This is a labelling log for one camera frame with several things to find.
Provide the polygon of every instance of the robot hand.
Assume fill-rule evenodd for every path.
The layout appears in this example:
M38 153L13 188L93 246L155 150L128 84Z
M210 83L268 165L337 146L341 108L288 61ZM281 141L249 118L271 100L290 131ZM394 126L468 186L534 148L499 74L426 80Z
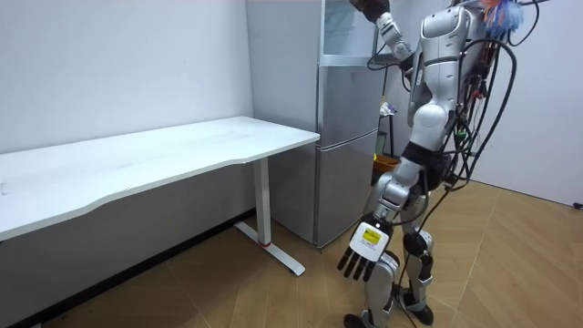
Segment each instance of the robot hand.
M344 272L344 278L348 278L358 262L353 279L359 280L364 271L363 279L368 282L373 273L374 264L383 255L392 236L392 226L376 218L372 212L363 215L346 252L338 262L337 269L342 271L348 262Z

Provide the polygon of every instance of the desk tabletop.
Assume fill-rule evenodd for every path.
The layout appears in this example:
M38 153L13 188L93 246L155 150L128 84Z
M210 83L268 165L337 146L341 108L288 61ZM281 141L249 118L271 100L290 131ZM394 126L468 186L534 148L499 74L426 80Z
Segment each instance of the desk tabletop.
M0 155L0 241L112 200L319 138L236 117Z

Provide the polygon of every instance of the white sticker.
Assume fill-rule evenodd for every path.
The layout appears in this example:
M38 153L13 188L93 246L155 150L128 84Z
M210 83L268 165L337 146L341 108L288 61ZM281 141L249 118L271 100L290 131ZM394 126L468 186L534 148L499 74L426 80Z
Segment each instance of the white sticker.
M417 81L416 81L417 86L421 86L422 78L423 78L423 69L419 69L419 72L417 72Z

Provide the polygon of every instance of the refrigerator door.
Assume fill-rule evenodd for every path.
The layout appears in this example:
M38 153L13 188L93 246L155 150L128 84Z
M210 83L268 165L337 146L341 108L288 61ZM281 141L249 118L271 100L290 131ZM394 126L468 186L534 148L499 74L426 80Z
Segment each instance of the refrigerator door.
M378 128L383 72L367 67L320 67L318 133L327 149Z
M316 246L323 247L357 221L371 189L376 131L318 150Z

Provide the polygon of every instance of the refrigerator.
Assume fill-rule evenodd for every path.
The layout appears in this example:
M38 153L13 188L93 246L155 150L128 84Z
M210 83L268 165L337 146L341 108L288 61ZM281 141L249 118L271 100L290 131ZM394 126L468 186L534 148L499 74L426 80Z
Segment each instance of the refrigerator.
M269 158L271 216L320 248L359 220L370 191L376 31L348 0L248 0L247 19L255 118L321 135Z

